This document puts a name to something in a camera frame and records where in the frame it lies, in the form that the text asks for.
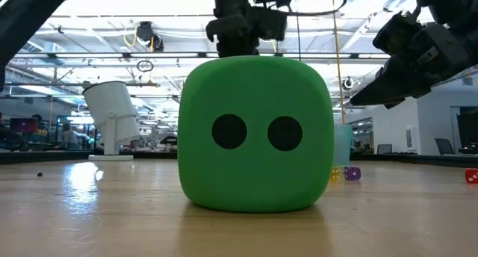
ceiling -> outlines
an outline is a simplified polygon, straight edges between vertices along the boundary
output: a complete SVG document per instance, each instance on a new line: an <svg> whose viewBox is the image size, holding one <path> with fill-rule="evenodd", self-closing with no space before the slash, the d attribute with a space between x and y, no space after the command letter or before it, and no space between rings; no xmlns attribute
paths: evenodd
<svg viewBox="0 0 478 257"><path fill-rule="evenodd" d="M334 8L332 0L293 0L291 7L301 12L318 12ZM337 14L338 52L341 55L382 53L372 45L378 30L398 11L413 10L415 0L348 0ZM155 32L164 41L164 53L205 52L211 58L152 58L155 68L142 73L137 68L141 58L82 58L61 59L61 65L46 63L18 55L10 62L9 82L24 81L24 77L38 75L41 81L65 83L51 89L58 94L71 95L74 103L83 103L81 87L69 87L83 82L124 81L132 95L143 95L143 104L157 112L176 113L179 104L174 96L181 95L182 84L189 72L204 61L213 60L215 43L205 37L205 26L214 19L214 0L70 0L64 2L38 32L28 41L22 53L138 53L149 52L137 41L134 29L142 21L151 21ZM428 11L419 17L421 22L432 21ZM333 16L289 17L285 41L261 41L261 53L328 54L331 57L304 60L317 70L329 87L333 105L339 107L340 95ZM385 62L380 59L340 60L342 78L352 78L355 90L370 82ZM139 86L149 82L154 86ZM30 93L42 93L30 90Z"/></svg>

wooden table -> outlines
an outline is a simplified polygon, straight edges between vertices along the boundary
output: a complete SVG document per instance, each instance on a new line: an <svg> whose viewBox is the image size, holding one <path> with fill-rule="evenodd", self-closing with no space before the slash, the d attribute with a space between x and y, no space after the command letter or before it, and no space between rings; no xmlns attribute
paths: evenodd
<svg viewBox="0 0 478 257"><path fill-rule="evenodd" d="M478 256L463 169L356 164L361 182L286 214L191 205L174 160L0 166L0 256Z"/></svg>

